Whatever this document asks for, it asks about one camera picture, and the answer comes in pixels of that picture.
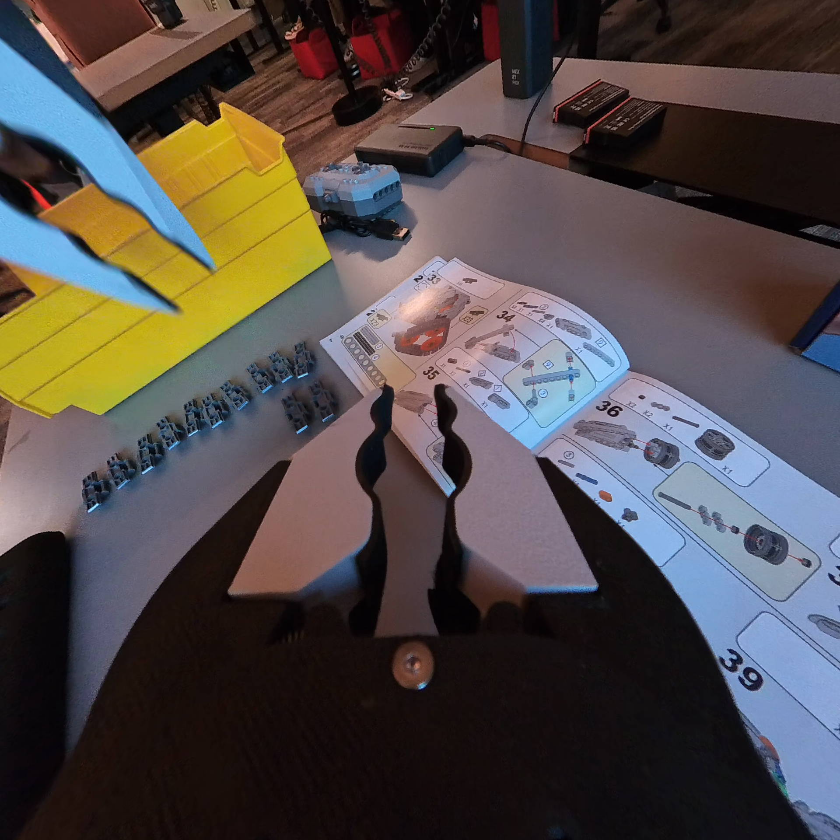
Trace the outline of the black power adapter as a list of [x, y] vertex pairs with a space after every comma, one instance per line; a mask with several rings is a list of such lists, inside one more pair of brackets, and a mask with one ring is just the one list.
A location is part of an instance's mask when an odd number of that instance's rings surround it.
[[354, 149], [356, 160], [391, 165], [401, 174], [432, 177], [465, 149], [461, 128], [448, 125], [386, 124]]

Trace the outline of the red bag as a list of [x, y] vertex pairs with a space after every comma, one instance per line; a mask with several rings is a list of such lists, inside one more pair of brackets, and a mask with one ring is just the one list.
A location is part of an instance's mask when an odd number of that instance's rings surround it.
[[392, 77], [413, 53], [410, 24], [399, 6], [373, 8], [352, 19], [350, 45], [363, 80]]
[[289, 31], [286, 40], [305, 78], [324, 80], [338, 71], [338, 62], [323, 28]]

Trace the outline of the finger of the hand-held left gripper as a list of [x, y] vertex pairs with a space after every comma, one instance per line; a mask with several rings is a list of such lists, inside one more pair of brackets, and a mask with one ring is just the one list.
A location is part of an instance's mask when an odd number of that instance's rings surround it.
[[1, 123], [78, 165], [111, 198], [214, 270], [202, 240], [14, 2], [2, 2]]
[[140, 277], [102, 259], [71, 232], [36, 214], [26, 186], [2, 187], [2, 260], [107, 298], [158, 312], [179, 307]]

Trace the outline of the black round-base stand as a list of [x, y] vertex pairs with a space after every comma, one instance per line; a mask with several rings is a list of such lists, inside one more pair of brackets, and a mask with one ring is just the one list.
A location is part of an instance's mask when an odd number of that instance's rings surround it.
[[360, 123], [376, 114], [382, 106], [382, 95], [376, 86], [356, 87], [350, 69], [343, 59], [340, 33], [334, 22], [329, 2], [313, 1], [317, 8], [324, 30], [329, 39], [332, 53], [337, 62], [340, 77], [346, 88], [346, 94], [339, 98], [331, 108], [334, 121], [340, 127]]

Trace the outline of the brown box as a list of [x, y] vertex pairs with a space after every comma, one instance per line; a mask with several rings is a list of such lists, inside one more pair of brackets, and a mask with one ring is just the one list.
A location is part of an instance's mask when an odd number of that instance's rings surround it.
[[140, 1], [26, 1], [72, 65], [83, 68], [156, 28]]

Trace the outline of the black battery pack red stripe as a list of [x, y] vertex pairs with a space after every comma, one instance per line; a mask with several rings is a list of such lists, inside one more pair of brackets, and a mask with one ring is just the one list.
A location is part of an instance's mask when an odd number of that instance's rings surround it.
[[599, 79], [558, 103], [553, 123], [585, 130], [628, 98], [628, 89]]
[[664, 125], [668, 105], [640, 98], [628, 98], [594, 122], [584, 134], [584, 145], [625, 150], [658, 134]]

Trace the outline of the yellow storage bin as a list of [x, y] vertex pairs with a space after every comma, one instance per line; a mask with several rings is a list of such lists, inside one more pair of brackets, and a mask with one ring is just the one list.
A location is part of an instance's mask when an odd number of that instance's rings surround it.
[[211, 273], [94, 185], [40, 218], [173, 299], [144, 311], [30, 269], [34, 296], [1, 320], [1, 394], [43, 417], [104, 414], [327, 264], [330, 253], [277, 131], [230, 104], [139, 154], [207, 247]]

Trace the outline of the dark upright device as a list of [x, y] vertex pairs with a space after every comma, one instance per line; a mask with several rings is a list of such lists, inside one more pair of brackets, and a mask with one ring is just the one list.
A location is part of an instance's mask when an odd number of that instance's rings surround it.
[[503, 95], [529, 99], [553, 72], [553, 2], [498, 1], [497, 8]]

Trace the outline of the grey toy battery hub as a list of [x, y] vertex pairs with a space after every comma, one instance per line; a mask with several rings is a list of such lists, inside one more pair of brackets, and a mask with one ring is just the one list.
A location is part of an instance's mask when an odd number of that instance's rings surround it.
[[382, 216], [403, 201], [401, 176], [389, 164], [328, 164], [307, 176], [302, 191], [314, 212], [360, 219]]

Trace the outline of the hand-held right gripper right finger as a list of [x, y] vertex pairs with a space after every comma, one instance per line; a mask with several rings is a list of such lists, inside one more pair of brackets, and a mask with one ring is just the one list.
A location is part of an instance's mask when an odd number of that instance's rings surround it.
[[436, 623], [480, 623], [532, 595], [592, 593], [595, 576], [538, 459], [455, 388], [434, 388], [454, 484], [432, 588]]

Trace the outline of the open instruction booklet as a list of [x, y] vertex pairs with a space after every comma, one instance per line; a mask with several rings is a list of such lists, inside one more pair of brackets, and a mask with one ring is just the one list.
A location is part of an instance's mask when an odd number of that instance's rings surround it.
[[838, 742], [838, 498], [719, 416], [629, 369], [593, 316], [439, 257], [321, 340], [449, 495], [433, 390], [452, 385], [550, 460], [664, 570], [738, 705], [782, 751]]

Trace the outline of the black table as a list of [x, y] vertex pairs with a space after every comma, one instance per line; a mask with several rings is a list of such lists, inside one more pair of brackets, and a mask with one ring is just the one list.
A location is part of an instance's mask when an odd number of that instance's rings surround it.
[[605, 179], [666, 182], [810, 224], [838, 228], [839, 126], [666, 102], [657, 132], [591, 141], [570, 168]]

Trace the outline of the blue toy kit box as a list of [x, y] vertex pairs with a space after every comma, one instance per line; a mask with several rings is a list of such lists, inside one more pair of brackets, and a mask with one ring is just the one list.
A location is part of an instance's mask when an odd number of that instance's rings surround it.
[[791, 350], [839, 372], [839, 282], [790, 342]]

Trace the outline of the light grey table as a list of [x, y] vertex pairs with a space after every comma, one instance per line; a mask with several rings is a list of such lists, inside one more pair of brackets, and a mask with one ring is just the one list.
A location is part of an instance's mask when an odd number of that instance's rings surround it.
[[[839, 123], [839, 76], [834, 74], [568, 58], [532, 117], [527, 141], [572, 152], [582, 142], [582, 131], [554, 125], [553, 107], [598, 79], [647, 100]], [[518, 141], [534, 101], [503, 95], [501, 62], [496, 60], [405, 123], [453, 125], [467, 135]]]
[[115, 110], [255, 27], [251, 8], [185, 16], [174, 29], [155, 28], [73, 74], [104, 109]]

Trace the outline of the row of grey connector bricks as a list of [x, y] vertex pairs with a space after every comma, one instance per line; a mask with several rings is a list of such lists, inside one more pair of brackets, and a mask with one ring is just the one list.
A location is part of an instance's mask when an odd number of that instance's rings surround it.
[[273, 389], [291, 389], [303, 380], [309, 402], [303, 402], [293, 391], [280, 398], [283, 416], [295, 434], [307, 431], [313, 419], [321, 423], [335, 418], [338, 401], [331, 391], [312, 379], [316, 366], [306, 341], [294, 344], [291, 356], [278, 351], [268, 354], [267, 364], [253, 362], [246, 366], [251, 389], [225, 380], [216, 390], [183, 404], [182, 417], [162, 416], [154, 431], [139, 437], [131, 455], [116, 452], [109, 456], [102, 474], [93, 470], [81, 480], [81, 500], [86, 513], [100, 509], [111, 494], [126, 487], [137, 476], [156, 468], [163, 458], [188, 438], [205, 430], [221, 427], [231, 413], [241, 412], [251, 403], [253, 393], [267, 394]]

